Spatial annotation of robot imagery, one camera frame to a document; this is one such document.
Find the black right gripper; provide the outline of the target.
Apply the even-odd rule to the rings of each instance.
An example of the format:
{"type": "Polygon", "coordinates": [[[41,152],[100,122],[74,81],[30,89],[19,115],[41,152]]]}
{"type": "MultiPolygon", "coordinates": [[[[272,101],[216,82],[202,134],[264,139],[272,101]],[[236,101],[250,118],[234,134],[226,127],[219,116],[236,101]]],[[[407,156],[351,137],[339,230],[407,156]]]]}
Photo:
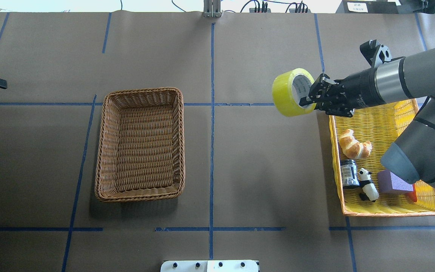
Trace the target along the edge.
{"type": "Polygon", "coordinates": [[[382,105],[375,74],[376,69],[369,68],[335,84],[327,74],[321,73],[311,85],[308,95],[299,94],[299,107],[308,111],[325,111],[332,116],[352,117],[354,110],[382,105]]]}

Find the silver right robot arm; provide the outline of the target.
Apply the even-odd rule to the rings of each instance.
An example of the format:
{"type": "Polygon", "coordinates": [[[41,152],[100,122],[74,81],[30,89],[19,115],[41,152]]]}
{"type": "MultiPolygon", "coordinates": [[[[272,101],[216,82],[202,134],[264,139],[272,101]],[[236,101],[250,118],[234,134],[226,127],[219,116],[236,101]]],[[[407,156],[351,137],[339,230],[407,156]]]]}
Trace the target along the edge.
{"type": "Polygon", "coordinates": [[[409,184],[421,180],[435,188],[435,48],[396,58],[377,40],[359,49],[369,69],[336,80],[320,74],[298,104],[327,115],[352,117],[354,110],[426,97],[381,157],[381,164],[409,184]]]}

